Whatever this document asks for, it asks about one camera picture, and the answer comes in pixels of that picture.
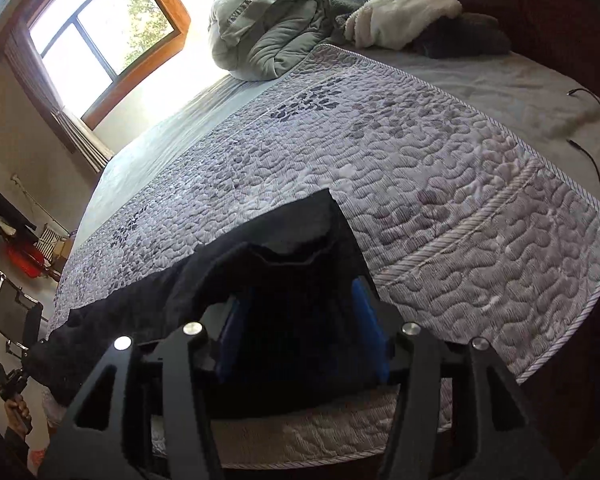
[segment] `black chair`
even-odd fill
[[[0,270],[0,333],[7,338],[7,353],[20,357],[11,351],[12,343],[25,351],[38,341],[42,309]]]

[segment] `blue pad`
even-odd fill
[[[360,278],[356,278],[351,283],[351,295],[353,298],[353,313],[358,322],[362,344],[368,352],[369,360],[378,375],[378,380],[382,384],[386,384],[389,378],[389,361],[386,352],[389,338],[378,324],[378,318],[371,306],[367,288]]]
[[[220,359],[216,363],[215,372],[221,383],[226,381],[234,367],[250,306],[250,301],[238,301],[235,298],[229,301],[233,303],[232,309],[218,338]]]

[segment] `quilted bedspread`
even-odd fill
[[[478,110],[322,45],[74,251],[51,328],[69,309],[325,187],[383,299],[439,338],[484,336],[519,381],[567,341],[600,295],[595,198]],[[212,428],[225,466],[317,465],[381,452],[394,405],[395,391],[380,389]],[[441,427],[449,416],[443,387]]]

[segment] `window curtain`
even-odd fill
[[[27,96],[56,135],[70,149],[78,151],[95,173],[102,172],[113,152],[64,106],[22,20],[11,30],[4,55]]]

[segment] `hand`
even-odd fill
[[[27,403],[21,395],[16,395],[4,403],[4,411],[7,413],[7,426],[24,440],[27,436],[27,428],[24,427],[20,417],[23,420],[31,420]]]

